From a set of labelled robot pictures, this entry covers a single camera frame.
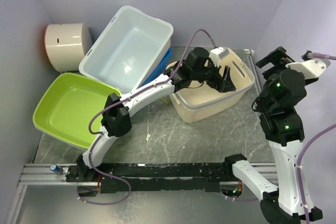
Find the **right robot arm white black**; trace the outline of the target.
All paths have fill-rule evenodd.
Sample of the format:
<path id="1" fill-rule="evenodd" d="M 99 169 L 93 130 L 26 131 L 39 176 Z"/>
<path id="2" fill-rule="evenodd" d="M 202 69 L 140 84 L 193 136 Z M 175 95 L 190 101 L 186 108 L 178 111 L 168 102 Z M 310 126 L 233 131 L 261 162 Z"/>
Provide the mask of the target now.
<path id="1" fill-rule="evenodd" d="M 258 68 L 271 63 L 263 72 L 265 83 L 251 108 L 259 113 L 260 125 L 273 153 L 278 184 L 257 172 L 242 154 L 225 158 L 223 176 L 238 178 L 260 202 L 269 223 L 301 223 L 323 218 L 314 205 L 304 181 L 301 161 L 304 148 L 303 122 L 295 106 L 306 97 L 306 86 L 316 82 L 330 62 L 307 51 L 302 62 L 290 58 L 278 47 L 256 62 Z"/>

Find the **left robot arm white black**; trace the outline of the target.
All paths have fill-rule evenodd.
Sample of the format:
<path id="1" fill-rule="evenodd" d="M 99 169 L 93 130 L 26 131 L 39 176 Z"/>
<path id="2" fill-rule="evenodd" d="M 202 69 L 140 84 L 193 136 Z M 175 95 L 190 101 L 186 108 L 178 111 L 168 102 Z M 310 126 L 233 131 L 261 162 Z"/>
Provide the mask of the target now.
<path id="1" fill-rule="evenodd" d="M 218 93 L 235 91 L 230 79 L 230 67 L 224 65 L 224 58 L 230 49 L 217 47 L 211 51 L 196 47 L 184 52 L 181 59 L 148 84 L 121 96 L 115 93 L 107 97 L 104 109 L 98 113 L 101 126 L 91 146 L 79 161 L 79 175 L 90 182 L 97 178 L 98 166 L 111 145 L 130 132 L 131 118 L 143 107 L 170 94 L 188 88 L 192 81 L 205 83 Z"/>

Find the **beige perforated plastic basket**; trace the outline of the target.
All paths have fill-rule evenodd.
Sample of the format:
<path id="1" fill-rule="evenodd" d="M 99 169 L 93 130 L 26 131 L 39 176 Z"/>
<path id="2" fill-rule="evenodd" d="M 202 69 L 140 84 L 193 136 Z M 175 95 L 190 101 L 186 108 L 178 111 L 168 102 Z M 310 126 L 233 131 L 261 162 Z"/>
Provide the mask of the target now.
<path id="1" fill-rule="evenodd" d="M 208 85 L 192 81 L 189 89 L 169 95 L 171 103 L 180 118 L 186 123 L 194 123 L 234 106 L 255 84 L 251 70 L 250 50 L 226 50 L 222 63 L 230 67 L 230 78 L 235 91 L 219 93 Z"/>

